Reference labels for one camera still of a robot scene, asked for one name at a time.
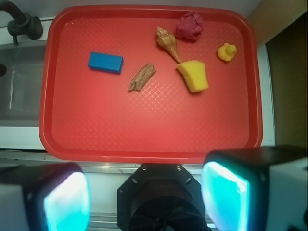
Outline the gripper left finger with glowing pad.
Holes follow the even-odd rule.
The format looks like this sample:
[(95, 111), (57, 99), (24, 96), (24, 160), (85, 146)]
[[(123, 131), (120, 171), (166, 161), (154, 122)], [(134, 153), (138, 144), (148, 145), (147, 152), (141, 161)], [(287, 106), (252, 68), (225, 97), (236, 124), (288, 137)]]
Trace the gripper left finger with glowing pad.
[(2, 231), (85, 231), (90, 183), (76, 163), (0, 169)]

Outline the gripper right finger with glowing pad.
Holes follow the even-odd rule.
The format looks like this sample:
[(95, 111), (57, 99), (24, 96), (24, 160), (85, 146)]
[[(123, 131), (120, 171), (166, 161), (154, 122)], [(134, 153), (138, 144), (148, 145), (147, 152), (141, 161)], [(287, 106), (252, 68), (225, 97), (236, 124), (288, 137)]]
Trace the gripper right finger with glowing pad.
[(308, 151), (295, 146), (211, 151), (201, 192), (220, 231), (305, 231)]

